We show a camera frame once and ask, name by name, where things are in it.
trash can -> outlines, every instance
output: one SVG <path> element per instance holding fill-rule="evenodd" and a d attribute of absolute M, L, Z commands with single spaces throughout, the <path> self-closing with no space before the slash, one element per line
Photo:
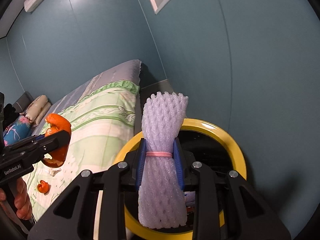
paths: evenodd
<path fill-rule="evenodd" d="M 127 152 L 136 150 L 142 132 L 135 135 L 116 156 L 113 164 L 124 160 Z M 220 127 L 198 119 L 184 119 L 178 135 L 181 148 L 194 154 L 197 161 L 210 166 L 213 170 L 227 173 L 238 171 L 247 178 L 243 154 L 234 139 Z M 150 229 L 142 226 L 138 220 L 138 193 L 124 193 L 125 225 L 137 236 L 146 240 L 191 240 L 193 214 L 188 214 L 187 225 L 178 228 Z M 220 226 L 224 225 L 223 210 L 219 213 Z"/>

pink hair tie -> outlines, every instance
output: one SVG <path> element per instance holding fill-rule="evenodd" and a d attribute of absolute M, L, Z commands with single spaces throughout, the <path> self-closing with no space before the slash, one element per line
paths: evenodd
<path fill-rule="evenodd" d="M 146 156 L 149 157 L 169 157 L 172 158 L 172 153 L 168 152 L 147 152 Z"/>

pillowcase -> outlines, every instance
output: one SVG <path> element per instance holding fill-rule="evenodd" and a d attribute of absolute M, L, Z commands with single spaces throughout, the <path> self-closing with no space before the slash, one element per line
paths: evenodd
<path fill-rule="evenodd" d="M 26 118 L 33 123 L 47 102 L 48 98 L 45 95 L 37 97 L 26 109 Z"/>
<path fill-rule="evenodd" d="M 50 109 L 51 104 L 48 102 L 41 110 L 41 112 L 39 113 L 38 117 L 35 119 L 34 121 L 34 126 L 38 126 L 39 123 L 41 122 L 42 118 L 45 116 L 45 114 L 48 112 L 48 110 Z"/>
<path fill-rule="evenodd" d="M 4 136 L 4 145 L 8 146 L 24 138 L 27 138 L 30 132 L 30 128 L 30 120 L 23 115 L 20 115 Z"/>

blue gripper pad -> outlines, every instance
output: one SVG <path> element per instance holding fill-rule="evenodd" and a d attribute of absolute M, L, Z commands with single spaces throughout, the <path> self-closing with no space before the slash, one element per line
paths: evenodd
<path fill-rule="evenodd" d="M 183 190 L 184 189 L 183 169 L 182 169 L 179 149 L 178 149 L 176 140 L 173 141 L 173 159 L 174 159 L 174 165 L 176 166 L 178 184 L 180 186 L 180 189 Z"/>
<path fill-rule="evenodd" d="M 136 190 L 137 191 L 139 190 L 139 187 L 141 186 L 144 163 L 146 161 L 146 151 L 147 151 L 146 140 L 142 141 L 142 147 L 141 148 L 139 147 L 138 150 L 139 149 L 141 149 L 141 153 L 140 153 L 139 162 L 138 162 L 138 166 L 137 166 L 137 173 L 136 173 Z"/>

metal bolt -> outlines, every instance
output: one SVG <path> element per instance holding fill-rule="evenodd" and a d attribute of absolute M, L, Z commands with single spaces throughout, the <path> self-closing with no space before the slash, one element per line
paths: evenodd
<path fill-rule="evenodd" d="M 126 166 L 128 166 L 128 164 L 126 162 L 119 162 L 118 163 L 118 167 L 121 169 L 124 169 Z"/>
<path fill-rule="evenodd" d="M 202 163 L 201 163 L 201 162 L 193 162 L 192 166 L 193 166 L 194 168 L 199 169 L 199 168 L 202 167 Z"/>
<path fill-rule="evenodd" d="M 229 176 L 232 178 L 236 178 L 238 177 L 239 173 L 236 171 L 229 171 Z"/>
<path fill-rule="evenodd" d="M 90 176 L 91 172 L 89 170 L 84 170 L 84 171 L 81 171 L 81 176 L 82 177 L 88 177 Z"/>

